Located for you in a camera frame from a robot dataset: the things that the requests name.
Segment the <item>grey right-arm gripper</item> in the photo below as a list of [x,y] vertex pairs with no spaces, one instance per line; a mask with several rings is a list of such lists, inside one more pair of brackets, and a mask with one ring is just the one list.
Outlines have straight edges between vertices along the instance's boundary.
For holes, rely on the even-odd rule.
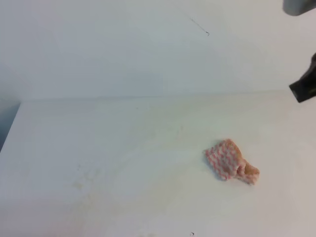
[[316,0],[283,0],[283,11],[290,16],[299,16],[316,8]]

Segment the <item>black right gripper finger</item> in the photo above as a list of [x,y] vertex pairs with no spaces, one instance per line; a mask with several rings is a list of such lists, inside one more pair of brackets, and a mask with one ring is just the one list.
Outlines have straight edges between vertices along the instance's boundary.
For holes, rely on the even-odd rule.
[[316,54],[311,58],[307,71],[301,78],[289,86],[298,103],[316,96]]

